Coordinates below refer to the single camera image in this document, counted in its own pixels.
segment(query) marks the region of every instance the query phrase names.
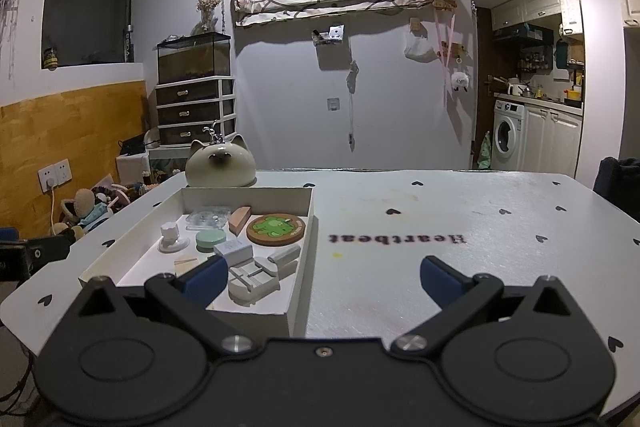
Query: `green plastic bag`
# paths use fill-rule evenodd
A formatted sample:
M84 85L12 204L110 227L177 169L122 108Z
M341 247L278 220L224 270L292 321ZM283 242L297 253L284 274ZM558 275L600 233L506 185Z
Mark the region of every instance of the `green plastic bag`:
M480 147L480 156L478 157L478 169L483 171L491 168L491 133L487 131L482 140Z

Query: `cat-shaped ceramic jar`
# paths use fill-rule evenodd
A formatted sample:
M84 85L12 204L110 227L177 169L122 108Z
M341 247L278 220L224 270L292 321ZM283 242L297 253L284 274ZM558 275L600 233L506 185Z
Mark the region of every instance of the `cat-shaped ceramic jar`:
M246 187L255 182L255 160L239 134L225 142L212 134L211 142L191 144L185 174L190 187Z

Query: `metal screw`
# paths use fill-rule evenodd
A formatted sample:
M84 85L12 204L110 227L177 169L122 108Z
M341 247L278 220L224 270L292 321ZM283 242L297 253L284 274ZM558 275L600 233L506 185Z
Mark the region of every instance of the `metal screw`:
M396 339L396 346L403 351L421 351L427 347L427 339L420 335L403 335Z
M330 357L334 353L334 350L331 347L318 347L316 349L316 355L321 358Z
M242 335L232 335L222 340L222 347L230 353L246 353L254 347L251 339Z

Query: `power outlet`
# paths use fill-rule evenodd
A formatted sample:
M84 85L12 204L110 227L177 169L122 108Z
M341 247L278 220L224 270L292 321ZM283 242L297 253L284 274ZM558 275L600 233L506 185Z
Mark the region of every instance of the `power outlet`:
M56 181L58 185L64 185L66 182L71 181L71 167L69 166L69 160L62 160L54 165L56 171Z
M53 187L58 186L58 178L56 176L55 165L49 165L44 169L40 169L38 171L38 179L40 180L40 188L42 189L43 194L49 192L49 187L47 187L47 180L53 181Z

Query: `washing machine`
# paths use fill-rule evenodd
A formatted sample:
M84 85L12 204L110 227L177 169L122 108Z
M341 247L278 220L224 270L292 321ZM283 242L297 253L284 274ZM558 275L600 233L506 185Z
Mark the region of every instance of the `washing machine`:
M527 111L523 105L497 100L495 102L494 146L491 169L519 171L524 158Z

